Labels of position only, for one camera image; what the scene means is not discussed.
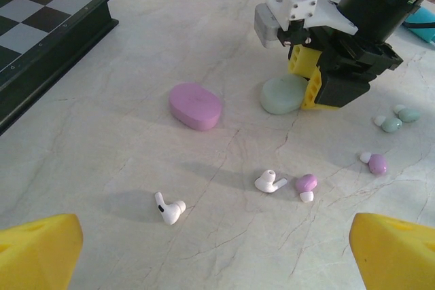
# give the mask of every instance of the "chessboard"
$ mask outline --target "chessboard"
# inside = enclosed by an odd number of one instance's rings
[[[0,134],[118,21],[109,0],[0,0]]]

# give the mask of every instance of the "yellow plastic part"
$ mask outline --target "yellow plastic part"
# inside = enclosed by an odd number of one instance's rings
[[[435,229],[358,213],[349,240],[367,290],[435,289]]]
[[[290,56],[289,71],[295,75],[299,75],[309,79],[308,88],[305,92],[305,97],[300,106],[301,109],[328,109],[337,110],[336,107],[329,105],[320,105],[315,103],[317,93],[321,87],[321,73],[317,67],[317,61],[321,52],[310,48],[297,45],[293,47],[292,55]]]
[[[66,290],[82,244],[73,214],[0,231],[0,290]]]

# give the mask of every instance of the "black chessboard frame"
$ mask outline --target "black chessboard frame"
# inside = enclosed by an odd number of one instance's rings
[[[118,25],[108,1],[92,0],[10,65],[0,67],[0,135]]]

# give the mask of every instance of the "marble surface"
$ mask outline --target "marble surface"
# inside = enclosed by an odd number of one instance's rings
[[[0,138],[0,227],[76,213],[84,247],[70,289],[363,289],[354,215],[435,226],[434,48],[404,29],[404,64],[340,111],[271,116],[261,85],[287,69],[253,25],[264,0],[111,0],[120,25]],[[168,92],[219,95],[217,127],[175,121]],[[403,103],[422,119],[385,134],[371,118]],[[358,153],[384,153],[374,177]],[[262,194],[274,169],[292,180]],[[317,175],[304,204],[293,178]],[[165,225],[154,202],[184,200]]]

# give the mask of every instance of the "white airpod pro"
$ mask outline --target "white airpod pro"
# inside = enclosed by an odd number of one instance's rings
[[[276,183],[275,178],[277,177],[275,171],[266,170],[263,172],[261,177],[256,179],[255,185],[256,187],[264,193],[273,193],[277,191],[279,188],[287,185],[288,180],[282,178],[278,180]]]
[[[175,222],[177,222],[179,216],[186,210],[186,203],[181,200],[178,200],[170,205],[166,205],[164,203],[162,193],[156,193],[155,197],[157,208],[160,211],[164,222],[169,225],[173,225]]]

